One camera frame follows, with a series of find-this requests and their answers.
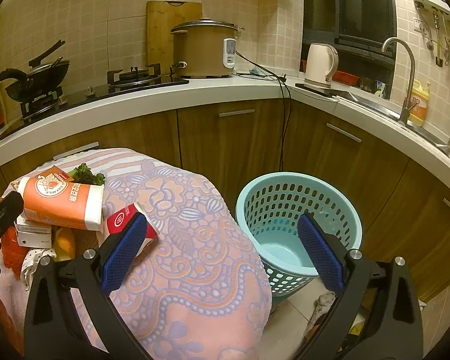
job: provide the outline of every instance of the rice cooker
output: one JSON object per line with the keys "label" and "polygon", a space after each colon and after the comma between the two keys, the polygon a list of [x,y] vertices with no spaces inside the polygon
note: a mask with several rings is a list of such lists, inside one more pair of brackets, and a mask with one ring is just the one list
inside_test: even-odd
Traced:
{"label": "rice cooker", "polygon": [[172,28],[175,73],[186,78],[228,77],[235,66],[237,27],[211,19]]}

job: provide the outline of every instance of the pan lid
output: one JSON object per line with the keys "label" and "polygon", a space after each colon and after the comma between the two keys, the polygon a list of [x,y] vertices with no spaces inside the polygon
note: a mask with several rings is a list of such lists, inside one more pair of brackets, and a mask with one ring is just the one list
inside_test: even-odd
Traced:
{"label": "pan lid", "polygon": [[32,70],[27,72],[27,76],[30,76],[32,74],[35,74],[35,73],[38,73],[38,72],[41,72],[41,71],[45,71],[45,70],[51,68],[53,65],[55,65],[55,66],[63,66],[63,65],[69,65],[69,64],[70,64],[70,61],[68,61],[67,59],[62,59],[62,60],[60,60],[58,62],[57,61],[47,62],[47,63],[44,63],[44,64],[40,64],[37,67],[34,67]]}
{"label": "pan lid", "polygon": [[171,32],[181,30],[186,27],[195,27],[195,26],[212,26],[212,27],[226,27],[231,28],[232,30],[238,31],[239,29],[232,23],[226,23],[225,21],[218,21],[208,19],[203,17],[200,20],[187,21],[186,23],[181,23],[178,26],[172,28]]}

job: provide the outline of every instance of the electric kettle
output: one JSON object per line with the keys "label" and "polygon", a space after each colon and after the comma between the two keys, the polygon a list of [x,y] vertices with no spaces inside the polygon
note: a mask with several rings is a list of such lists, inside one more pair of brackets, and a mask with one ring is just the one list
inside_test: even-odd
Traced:
{"label": "electric kettle", "polygon": [[337,71],[338,53],[326,43],[312,43],[308,50],[305,82],[330,88],[332,76]]}

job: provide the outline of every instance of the stainless steel sink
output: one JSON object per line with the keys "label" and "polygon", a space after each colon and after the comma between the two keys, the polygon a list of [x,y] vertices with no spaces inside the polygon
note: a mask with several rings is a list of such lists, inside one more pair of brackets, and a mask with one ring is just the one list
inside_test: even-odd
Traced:
{"label": "stainless steel sink", "polygon": [[[333,95],[336,95],[337,97],[341,97],[345,100],[351,101],[353,103],[357,103],[358,105],[361,105],[362,107],[365,107],[381,116],[385,116],[398,124],[400,114],[397,114],[397,112],[394,112],[380,104],[377,104],[376,102],[373,102],[371,100],[360,97],[354,93],[349,93],[346,91],[333,91],[333,92],[334,92]],[[438,139],[436,136],[434,136],[433,134],[431,134],[430,132],[428,132],[427,130],[425,130],[422,127],[415,126],[410,121],[408,121],[406,128],[409,129],[410,131],[414,132],[416,135],[420,136],[421,138],[425,139],[426,141],[430,142],[437,149],[439,149],[443,154],[445,154],[448,158],[450,158],[450,147],[447,146],[447,144],[442,142],[440,139]]]}

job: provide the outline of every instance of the wok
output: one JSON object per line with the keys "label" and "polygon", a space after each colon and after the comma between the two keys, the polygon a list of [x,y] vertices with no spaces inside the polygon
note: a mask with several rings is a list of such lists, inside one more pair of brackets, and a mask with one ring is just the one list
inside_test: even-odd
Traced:
{"label": "wok", "polygon": [[60,57],[55,62],[45,64],[41,64],[41,62],[64,44],[64,40],[59,40],[43,54],[32,59],[28,63],[32,68],[28,73],[13,68],[0,72],[0,81],[17,80],[5,88],[8,96],[21,103],[30,102],[36,97],[46,95],[60,85],[67,74],[70,61]]}

